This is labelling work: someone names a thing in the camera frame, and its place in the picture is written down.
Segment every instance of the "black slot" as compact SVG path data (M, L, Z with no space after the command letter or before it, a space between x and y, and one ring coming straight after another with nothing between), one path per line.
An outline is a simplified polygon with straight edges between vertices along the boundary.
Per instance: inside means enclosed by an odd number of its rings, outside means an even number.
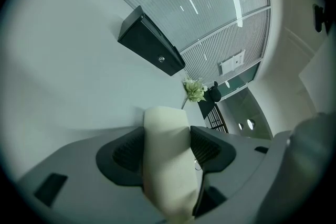
M264 146L257 146L254 150L266 154L268 151L268 148Z
M185 67L178 50L138 6L122 23L118 42L169 76Z
M65 175L55 173L50 174L35 191L34 196L46 206L50 207L67 178L68 177Z
M227 198L218 189L210 186L203 191L199 204L194 208L193 215L195 218L198 218L221 205L226 200Z

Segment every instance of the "ceiling light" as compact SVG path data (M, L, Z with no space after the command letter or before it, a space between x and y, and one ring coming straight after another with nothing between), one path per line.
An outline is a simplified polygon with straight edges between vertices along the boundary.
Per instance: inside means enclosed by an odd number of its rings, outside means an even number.
M251 130L254 129L254 127L256 126L256 123L254 120L247 120L247 124L250 127Z
M241 19L241 11L242 7L240 6L240 1L239 0L233 0L233 3L235 4L235 9L236 9L236 17L237 17L237 26L243 27L243 20Z
M198 11L197 11L197 9L196 9L196 7L195 7L195 5L194 5L194 2L193 2L192 0L189 0L189 1L190 1L190 3L193 5L193 8L194 8L194 10L195 10L195 13L198 14Z

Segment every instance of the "metal frame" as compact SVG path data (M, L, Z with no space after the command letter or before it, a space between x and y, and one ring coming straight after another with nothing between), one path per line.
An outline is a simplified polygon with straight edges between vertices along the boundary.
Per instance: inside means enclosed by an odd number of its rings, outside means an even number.
M220 113L220 110L216 104L214 108L210 111L210 113L208 114L207 118L209 120L211 129L217 130L223 133L228 133L228 129L223 119L223 116Z
M233 79L234 77L236 77L236 76L240 75L241 73L245 72L247 69L250 69L251 67L257 65L257 64L260 63L262 60L263 60L263 59L260 57L258 60L254 61L252 64L250 64L248 67L246 67L246 68L244 68L243 70L239 71L238 73L232 75L231 77L229 77L229 78L228 78L227 80L225 80L225 81L228 81L228 80L230 80L230 79Z
M226 25L224 25L224 26L222 26L222 27L216 29L215 31L213 31L213 32L211 32L211 33L209 33L209 34L207 34L207 35L204 36L203 38L199 39L198 41L194 42L194 43L191 44L190 46L188 46L188 47L186 47L185 49L183 49L182 51L180 51L180 54L183 55L183 54L186 53L188 50L190 50L190 49L194 48L195 46L197 46L199 43L202 43L205 39L208 39L209 37L212 37L213 35L216 35L218 32L224 30L225 28L228 28L228 27L230 27L231 25L236 24L239 20L244 20L244 19L246 19L246 18L252 17L252 16L254 16L254 15L258 14L258 13L264 12L264 11L269 10L269 9L271 9L270 6L266 6L266 7L260 8L260 9L258 9L258 10L255 10L255 11L249 13L249 14L246 14L246 15L243 16L242 18L236 19L236 20L234 20L234 21L232 21L232 22L230 22L230 23L228 23L228 24L226 24Z
M233 96L233 95L236 94L237 92L240 92L241 90L247 88L248 85L249 85L252 81L253 81L253 80L251 80L250 82L246 83L245 85L243 85L243 86L237 88L237 89L234 90L233 92L228 93L227 95L223 96L223 97L220 99L220 102L223 101L223 100L225 100L225 99L227 99L227 98L229 98L229 97L231 97L231 96Z
M270 7L272 7L272 0L269 0L269 6ZM268 40L269 40L269 31L270 31L270 29L271 29L271 27L272 27L272 9L270 9L270 11L269 11L269 19L268 19L268 21L269 21L269 24L268 24L268 31L267 31L267 36L266 36L266 39L265 39L265 45L264 45L264 50L263 50L263 53L262 53L262 55L261 55L261 57L262 57L262 60L261 60L261 62L260 62L260 65L259 65L259 68L258 68L258 70L257 70L257 73L256 73L256 75L255 75L255 78L257 78L258 79L258 77L259 77L259 73L260 73L260 70L261 70L261 65L263 64L262 62L263 62L263 59L264 59L264 56L265 56L265 54L266 54L266 51L267 51L267 47L268 47Z

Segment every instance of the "black speaker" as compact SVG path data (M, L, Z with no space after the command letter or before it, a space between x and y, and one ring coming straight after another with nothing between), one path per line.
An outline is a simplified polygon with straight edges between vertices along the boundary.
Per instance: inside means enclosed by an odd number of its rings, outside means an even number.
M138 6L122 23L118 42L172 76L185 67L178 50Z

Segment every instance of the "black railing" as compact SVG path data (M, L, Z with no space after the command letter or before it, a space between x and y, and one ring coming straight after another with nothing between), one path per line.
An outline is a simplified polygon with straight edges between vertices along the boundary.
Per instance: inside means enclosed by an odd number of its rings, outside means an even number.
M215 107L210 111L207 117L209 119L211 129L214 129L214 130L217 130L223 133L228 133L225 121L217 105L215 105Z

